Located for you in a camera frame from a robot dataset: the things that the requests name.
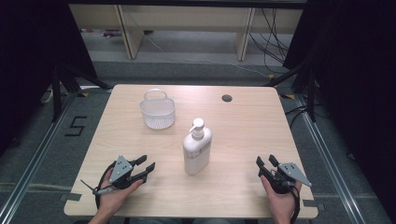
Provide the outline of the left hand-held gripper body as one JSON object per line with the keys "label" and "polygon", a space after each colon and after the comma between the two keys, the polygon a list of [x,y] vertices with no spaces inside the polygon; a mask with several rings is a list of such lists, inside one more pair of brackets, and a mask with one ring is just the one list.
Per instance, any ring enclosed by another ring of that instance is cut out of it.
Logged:
{"label": "left hand-held gripper body", "polygon": [[134,167],[122,155],[115,161],[109,183],[116,189],[127,189],[132,182],[132,171]]}

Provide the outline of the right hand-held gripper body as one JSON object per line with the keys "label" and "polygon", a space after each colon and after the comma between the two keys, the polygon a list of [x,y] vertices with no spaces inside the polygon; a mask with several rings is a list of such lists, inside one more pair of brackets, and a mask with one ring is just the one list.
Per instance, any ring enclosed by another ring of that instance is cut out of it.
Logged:
{"label": "right hand-held gripper body", "polygon": [[294,162],[280,163],[275,170],[268,171],[270,176],[267,180],[275,193],[285,194],[290,192],[296,182],[300,182],[309,188],[312,187],[312,183]]}

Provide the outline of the white plastic basket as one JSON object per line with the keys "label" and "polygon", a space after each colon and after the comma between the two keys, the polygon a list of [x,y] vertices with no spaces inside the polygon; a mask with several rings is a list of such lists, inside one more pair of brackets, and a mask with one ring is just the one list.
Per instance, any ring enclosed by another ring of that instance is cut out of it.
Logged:
{"label": "white plastic basket", "polygon": [[176,104],[164,90],[150,89],[139,104],[145,124],[153,130],[171,127],[176,120]]}

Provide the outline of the white pump bottle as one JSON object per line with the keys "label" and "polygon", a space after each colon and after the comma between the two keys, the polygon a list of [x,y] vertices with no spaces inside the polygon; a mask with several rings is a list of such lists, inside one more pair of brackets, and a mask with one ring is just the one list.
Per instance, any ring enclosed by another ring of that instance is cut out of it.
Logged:
{"label": "white pump bottle", "polygon": [[190,133],[184,138],[184,168],[189,175],[196,175],[209,164],[213,133],[201,118],[194,119]]}

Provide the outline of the person's right hand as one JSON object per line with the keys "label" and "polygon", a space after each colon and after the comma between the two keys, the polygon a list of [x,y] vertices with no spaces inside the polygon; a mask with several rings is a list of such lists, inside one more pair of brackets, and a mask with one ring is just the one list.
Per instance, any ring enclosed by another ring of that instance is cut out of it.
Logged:
{"label": "person's right hand", "polygon": [[291,219],[296,211],[295,197],[299,195],[302,183],[296,181],[292,192],[278,194],[273,190],[270,182],[264,175],[261,175],[260,179],[266,191],[269,210],[275,224],[291,224]]}

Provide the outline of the person's left hand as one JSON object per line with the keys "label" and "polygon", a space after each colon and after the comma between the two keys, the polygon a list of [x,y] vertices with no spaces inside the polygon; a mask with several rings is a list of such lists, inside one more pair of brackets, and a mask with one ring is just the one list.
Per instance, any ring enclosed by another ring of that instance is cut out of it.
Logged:
{"label": "person's left hand", "polygon": [[100,197],[100,206],[97,213],[115,215],[121,210],[128,197],[143,183],[142,180],[137,180],[127,189],[113,189],[111,192],[103,194]]}

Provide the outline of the black curtain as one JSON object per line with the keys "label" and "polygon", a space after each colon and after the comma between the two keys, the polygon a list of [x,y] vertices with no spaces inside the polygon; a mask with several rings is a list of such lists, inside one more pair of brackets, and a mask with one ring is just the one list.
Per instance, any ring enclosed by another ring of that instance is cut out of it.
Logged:
{"label": "black curtain", "polygon": [[59,69],[97,77],[64,0],[0,0],[0,156]]}
{"label": "black curtain", "polygon": [[396,0],[307,0],[284,63],[302,62],[341,2],[316,57],[316,81],[338,131],[396,223]]}

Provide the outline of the light wooden desk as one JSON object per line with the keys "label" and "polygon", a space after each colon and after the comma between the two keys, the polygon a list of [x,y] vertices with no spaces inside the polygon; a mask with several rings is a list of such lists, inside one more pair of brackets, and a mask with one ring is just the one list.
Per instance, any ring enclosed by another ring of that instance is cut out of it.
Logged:
{"label": "light wooden desk", "polygon": [[258,7],[71,4],[69,8],[79,28],[119,30],[130,59],[136,57],[145,31],[200,31],[232,33],[237,59],[243,61],[250,34],[292,35],[302,15],[300,9]]}

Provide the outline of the metal floor rail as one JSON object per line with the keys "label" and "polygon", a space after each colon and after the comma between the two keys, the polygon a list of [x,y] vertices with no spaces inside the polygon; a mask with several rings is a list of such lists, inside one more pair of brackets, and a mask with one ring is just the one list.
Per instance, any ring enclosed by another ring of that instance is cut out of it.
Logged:
{"label": "metal floor rail", "polygon": [[0,224],[9,224],[14,217],[76,96],[62,97],[61,112],[55,117],[51,104],[39,107],[0,158]]}
{"label": "metal floor rail", "polygon": [[326,170],[334,184],[336,192],[346,209],[352,224],[366,224],[366,221],[362,215],[357,201],[351,193],[351,190],[347,186],[345,179],[343,178],[339,168],[337,167],[331,152],[318,129],[318,125],[312,120],[311,116],[304,112],[303,114],[304,123],[310,132],[318,153],[323,160]]}

